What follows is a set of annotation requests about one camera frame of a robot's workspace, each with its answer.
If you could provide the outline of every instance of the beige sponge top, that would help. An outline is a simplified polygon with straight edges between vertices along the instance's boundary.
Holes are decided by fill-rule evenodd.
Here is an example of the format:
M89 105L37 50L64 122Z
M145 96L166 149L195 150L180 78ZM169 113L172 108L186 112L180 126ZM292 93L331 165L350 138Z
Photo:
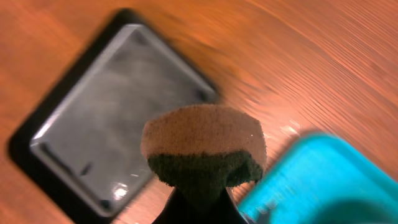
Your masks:
M151 155L228 154L245 150L264 168L266 145L258 120L221 105L194 105L149 121L141 141Z

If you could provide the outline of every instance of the wood grain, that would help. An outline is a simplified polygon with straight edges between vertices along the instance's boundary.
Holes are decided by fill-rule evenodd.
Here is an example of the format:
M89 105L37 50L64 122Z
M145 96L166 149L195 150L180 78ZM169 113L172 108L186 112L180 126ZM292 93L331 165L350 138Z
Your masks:
M70 223L6 141L119 7L136 8L202 68L224 104L261 121L268 166L317 129L398 179L398 1L0 1L0 223ZM170 191L154 179L115 222L150 223Z

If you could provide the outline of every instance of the black tray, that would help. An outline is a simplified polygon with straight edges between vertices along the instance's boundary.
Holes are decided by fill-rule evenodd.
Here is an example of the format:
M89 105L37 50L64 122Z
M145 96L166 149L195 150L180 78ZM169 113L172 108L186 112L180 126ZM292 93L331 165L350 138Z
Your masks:
M139 149L145 122L216 99L198 70L123 9L13 135L9 152L74 222L108 223L152 177Z

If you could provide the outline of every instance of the blue plastic box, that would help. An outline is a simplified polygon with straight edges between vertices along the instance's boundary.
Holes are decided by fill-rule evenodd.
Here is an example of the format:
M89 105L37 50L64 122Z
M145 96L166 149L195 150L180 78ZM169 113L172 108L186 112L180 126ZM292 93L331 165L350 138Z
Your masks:
M344 140L313 134L297 141L240 203L270 223L398 223L398 184Z

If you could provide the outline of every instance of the sponge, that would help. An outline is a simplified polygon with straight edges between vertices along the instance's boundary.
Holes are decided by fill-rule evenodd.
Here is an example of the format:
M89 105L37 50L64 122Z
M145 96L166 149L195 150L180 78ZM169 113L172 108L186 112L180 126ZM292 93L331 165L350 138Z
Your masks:
M159 179L202 213L225 187L260 180L266 160L260 122L220 105L188 106L149 121L141 151Z

